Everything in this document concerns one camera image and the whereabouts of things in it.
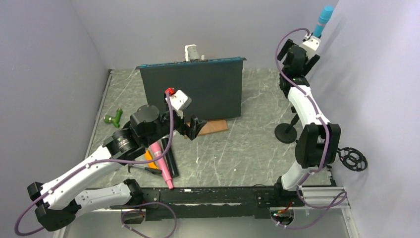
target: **pink pen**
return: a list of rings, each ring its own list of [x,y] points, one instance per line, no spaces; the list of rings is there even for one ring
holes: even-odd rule
[[[160,147],[159,142],[151,144],[150,149],[152,150],[152,153],[155,156],[155,158],[162,154],[162,149]],[[166,165],[164,157],[157,160],[157,164],[159,165],[159,169],[162,170],[162,177],[168,185],[169,189],[173,189],[172,178],[170,176],[168,166]]]

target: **teal marker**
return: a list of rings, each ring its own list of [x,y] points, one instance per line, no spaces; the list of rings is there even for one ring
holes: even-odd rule
[[[318,24],[315,27],[314,32],[312,33],[313,36],[316,36],[318,38],[321,37],[321,33],[325,28],[325,25],[330,20],[332,11],[334,10],[333,6],[326,6],[322,10],[321,14],[318,17]]]

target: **pen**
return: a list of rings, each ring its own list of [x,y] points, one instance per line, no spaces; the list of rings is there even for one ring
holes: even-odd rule
[[[162,154],[162,149],[160,148],[159,142],[151,144],[150,149],[152,150],[155,158]],[[160,170],[162,170],[162,177],[165,180],[165,183],[168,185],[168,188],[173,189],[172,177],[169,173],[168,167],[166,166],[165,159],[163,157],[158,159],[157,164],[159,165]]]
[[[141,169],[147,172],[150,172],[154,175],[161,175],[162,174],[162,170],[158,170],[158,169],[152,169],[152,168],[147,168],[147,167],[143,167],[143,166],[139,166],[139,165],[133,165],[133,164],[128,164],[128,172],[130,172],[131,168],[137,168],[137,169]]]

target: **white wall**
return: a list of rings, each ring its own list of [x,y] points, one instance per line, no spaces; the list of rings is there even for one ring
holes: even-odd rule
[[[0,1],[0,52],[0,237],[11,238],[26,187],[83,159],[107,70],[68,0]],[[40,226],[31,210],[20,228]]]
[[[340,0],[323,33],[311,87],[342,128],[340,146],[360,149],[369,168],[341,163],[363,238],[420,233],[420,2]]]
[[[71,2],[108,68],[182,61],[187,44],[209,59],[241,56],[245,67],[275,67],[281,35],[314,28],[322,8],[338,0]]]

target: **green toy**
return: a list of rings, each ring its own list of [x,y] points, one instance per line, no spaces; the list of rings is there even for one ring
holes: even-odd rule
[[[104,121],[105,123],[112,123],[115,127],[119,128],[119,120],[121,120],[122,109],[117,109],[117,114],[114,117],[110,115],[105,115]]]

